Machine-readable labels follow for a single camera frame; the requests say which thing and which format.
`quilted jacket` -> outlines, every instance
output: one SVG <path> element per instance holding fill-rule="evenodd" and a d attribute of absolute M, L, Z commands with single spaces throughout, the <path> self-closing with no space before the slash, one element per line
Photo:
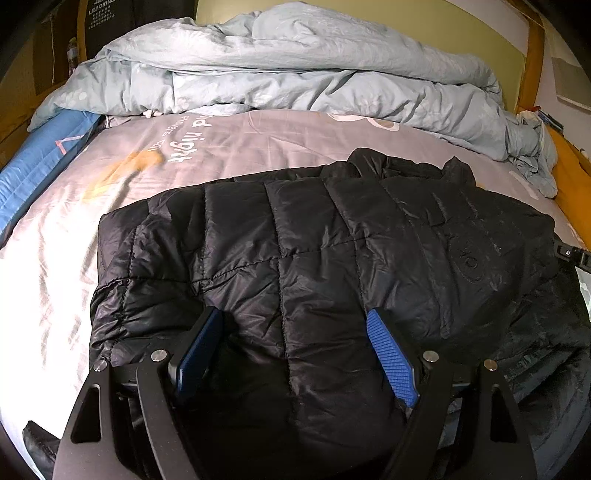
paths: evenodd
<path fill-rule="evenodd" d="M 139 361 L 215 306 L 225 334 L 183 413 L 212 477 L 371 478 L 406 422 L 366 334 L 382 306 L 421 349 L 498 361 L 551 478 L 589 425 L 591 381 L 553 229 L 456 158 L 440 170 L 364 148 L 162 192 L 101 219 L 89 361 Z"/>

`gray bed sheet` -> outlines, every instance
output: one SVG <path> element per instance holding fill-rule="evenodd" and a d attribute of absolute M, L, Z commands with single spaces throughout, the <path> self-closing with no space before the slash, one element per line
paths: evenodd
<path fill-rule="evenodd" d="M 548 213 L 563 241 L 582 244 L 558 206 L 512 164 L 391 121 L 267 110 L 110 118 L 108 125 L 0 250 L 0 419 L 28 461 L 21 438 L 27 421 L 61 437 L 86 378 L 97 227 L 101 215 L 118 207 L 175 187 L 346 160 L 368 147 L 438 167 L 456 156 L 480 187 Z"/>

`plastic bottle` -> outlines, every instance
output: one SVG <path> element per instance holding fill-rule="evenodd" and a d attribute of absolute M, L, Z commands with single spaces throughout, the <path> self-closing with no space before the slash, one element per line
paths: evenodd
<path fill-rule="evenodd" d="M 67 56 L 68 56 L 68 76 L 71 77 L 72 73 L 74 73 L 74 70 L 78 66 L 78 42 L 76 40 L 76 37 L 71 38 L 70 42 L 68 43 Z"/>

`light blue comforter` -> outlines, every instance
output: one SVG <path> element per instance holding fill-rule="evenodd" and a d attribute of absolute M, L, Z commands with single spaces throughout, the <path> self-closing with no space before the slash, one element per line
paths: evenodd
<path fill-rule="evenodd" d="M 509 159 L 553 197 L 553 145 L 542 148 L 543 127 L 522 124 L 503 110 L 501 98 L 492 70 L 474 56 L 296 2 L 207 27 L 183 18 L 137 28 L 81 64 L 45 99 L 29 130 L 64 108 L 109 115 L 285 108 L 364 115 Z"/>

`metal bolt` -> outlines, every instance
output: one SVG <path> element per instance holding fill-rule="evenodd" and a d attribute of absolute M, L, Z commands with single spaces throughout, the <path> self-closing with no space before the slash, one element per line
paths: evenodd
<path fill-rule="evenodd" d="M 92 366 L 92 369 L 95 372 L 102 372 L 105 368 L 107 368 L 107 365 L 108 365 L 107 360 L 104 360 L 101 358 L 100 360 L 97 360 L 95 362 L 95 364 Z"/>
<path fill-rule="evenodd" d="M 433 350 L 426 350 L 423 352 L 423 358 L 429 363 L 435 363 L 439 360 L 439 353 L 434 352 Z"/>
<path fill-rule="evenodd" d="M 161 362 L 166 358 L 166 355 L 166 350 L 154 350 L 152 355 L 150 355 L 150 358 L 153 362 Z"/>
<path fill-rule="evenodd" d="M 496 364 L 494 360 L 491 360 L 490 358 L 484 360 L 484 368 L 486 368 L 487 370 L 494 372 L 498 367 L 499 366 Z"/>

